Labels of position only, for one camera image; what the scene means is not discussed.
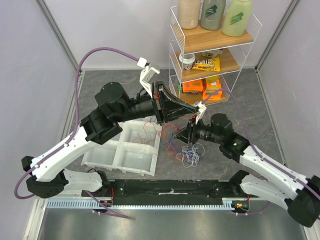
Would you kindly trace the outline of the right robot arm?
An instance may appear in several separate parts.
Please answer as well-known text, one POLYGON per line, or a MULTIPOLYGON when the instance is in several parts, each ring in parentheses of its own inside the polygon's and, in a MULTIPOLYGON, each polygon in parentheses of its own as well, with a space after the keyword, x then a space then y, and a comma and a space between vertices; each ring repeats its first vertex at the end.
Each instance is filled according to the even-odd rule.
POLYGON ((263 198, 284 210, 297 223, 310 228, 320 217, 320 178, 307 177, 272 159, 247 138, 236 133, 232 122, 223 113, 211 116, 210 124, 191 119, 176 138, 186 144, 198 140, 219 145, 220 152, 228 159, 252 169, 261 175, 255 177, 246 171, 237 172, 229 184, 235 197, 244 193, 263 198))

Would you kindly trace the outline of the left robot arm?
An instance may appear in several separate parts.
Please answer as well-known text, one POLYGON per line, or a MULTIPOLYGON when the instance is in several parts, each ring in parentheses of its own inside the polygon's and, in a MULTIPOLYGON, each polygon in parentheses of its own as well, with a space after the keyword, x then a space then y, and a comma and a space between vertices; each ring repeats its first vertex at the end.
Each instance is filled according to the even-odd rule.
POLYGON ((66 166, 120 134, 121 122, 155 116, 162 125, 189 114, 199 121, 206 110, 201 102, 190 105, 172 95, 161 81, 153 82, 150 91, 133 98, 120 83, 109 82, 95 100, 97 108, 81 120, 69 137, 38 157, 22 158, 27 190, 32 196, 47 199, 63 191, 88 191, 104 197, 110 191, 105 173, 70 171, 66 166))

